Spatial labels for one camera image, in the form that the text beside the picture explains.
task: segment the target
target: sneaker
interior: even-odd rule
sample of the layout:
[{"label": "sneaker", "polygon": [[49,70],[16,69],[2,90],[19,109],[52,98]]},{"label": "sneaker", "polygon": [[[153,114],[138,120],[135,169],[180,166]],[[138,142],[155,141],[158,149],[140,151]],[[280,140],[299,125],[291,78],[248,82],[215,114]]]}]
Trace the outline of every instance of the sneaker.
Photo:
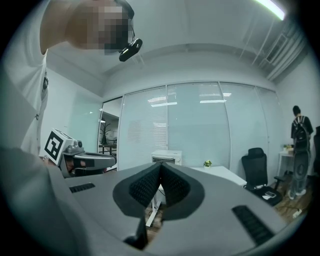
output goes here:
[{"label": "sneaker", "polygon": [[295,199],[295,197],[294,197],[294,196],[291,196],[291,195],[290,195],[290,190],[288,191],[288,197],[290,198],[290,200]]},{"label": "sneaker", "polygon": [[306,193],[306,190],[302,190],[300,193],[295,193],[297,196],[303,196]]}]

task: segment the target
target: floor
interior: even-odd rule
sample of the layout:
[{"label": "floor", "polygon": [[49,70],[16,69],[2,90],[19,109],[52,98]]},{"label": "floor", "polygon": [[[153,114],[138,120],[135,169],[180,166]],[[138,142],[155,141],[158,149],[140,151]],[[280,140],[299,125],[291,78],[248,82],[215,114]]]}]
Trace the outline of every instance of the floor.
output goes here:
[{"label": "floor", "polygon": [[[288,189],[292,180],[292,175],[285,175],[285,182],[280,183],[278,187],[278,191],[283,195],[283,200],[278,203],[274,209],[278,212],[278,214],[289,224],[294,220],[293,214],[297,211],[297,209],[301,209],[302,213],[305,214],[308,212],[308,209],[311,205],[311,201],[313,198],[313,187],[315,185],[315,181],[313,178],[308,178],[306,184],[306,194],[302,196],[297,196],[294,200],[290,200],[288,197]],[[158,214],[155,216],[154,221],[151,227],[146,228],[148,242],[150,243],[157,232],[159,232],[161,228],[161,218],[163,212],[166,210],[166,205],[161,204],[159,207]],[[145,210],[145,222],[147,222],[149,215],[152,212],[151,205]]]}]

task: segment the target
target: black hair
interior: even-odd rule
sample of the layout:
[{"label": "black hair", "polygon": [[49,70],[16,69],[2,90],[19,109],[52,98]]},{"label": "black hair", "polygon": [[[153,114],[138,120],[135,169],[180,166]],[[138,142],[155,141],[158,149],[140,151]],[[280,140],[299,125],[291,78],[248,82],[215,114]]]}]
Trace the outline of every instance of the black hair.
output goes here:
[{"label": "black hair", "polygon": [[295,116],[298,115],[298,114],[301,114],[301,110],[300,110],[300,108],[298,106],[294,106],[292,110],[293,110],[293,114]]}]

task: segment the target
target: gray pants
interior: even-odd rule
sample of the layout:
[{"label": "gray pants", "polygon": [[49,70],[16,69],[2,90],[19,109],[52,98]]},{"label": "gray pants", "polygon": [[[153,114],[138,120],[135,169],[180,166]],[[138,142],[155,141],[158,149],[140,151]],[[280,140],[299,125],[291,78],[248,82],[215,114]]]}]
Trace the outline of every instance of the gray pants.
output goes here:
[{"label": "gray pants", "polygon": [[307,172],[310,162],[310,153],[298,152],[293,157],[293,175],[290,187],[290,197],[295,198],[296,193],[301,193],[306,188]]}]

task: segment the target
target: black t-shirt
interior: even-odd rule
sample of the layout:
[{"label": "black t-shirt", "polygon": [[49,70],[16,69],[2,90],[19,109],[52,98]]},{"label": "black t-shirt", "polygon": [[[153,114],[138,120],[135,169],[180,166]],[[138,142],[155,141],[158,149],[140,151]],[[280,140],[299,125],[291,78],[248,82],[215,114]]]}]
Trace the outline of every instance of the black t-shirt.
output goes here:
[{"label": "black t-shirt", "polygon": [[[300,119],[302,117],[303,117],[302,115],[301,116],[297,116],[294,120],[299,123],[299,121],[300,121]],[[311,125],[310,119],[307,116],[304,116],[303,125],[304,125],[304,127],[305,127],[305,129],[306,129],[306,131],[308,132],[309,135],[311,135],[314,132],[314,129],[312,129],[312,125]],[[294,124],[294,121],[293,121],[292,125],[291,125],[291,139],[294,138],[295,130],[296,130],[296,127],[295,127],[295,124]]]}]

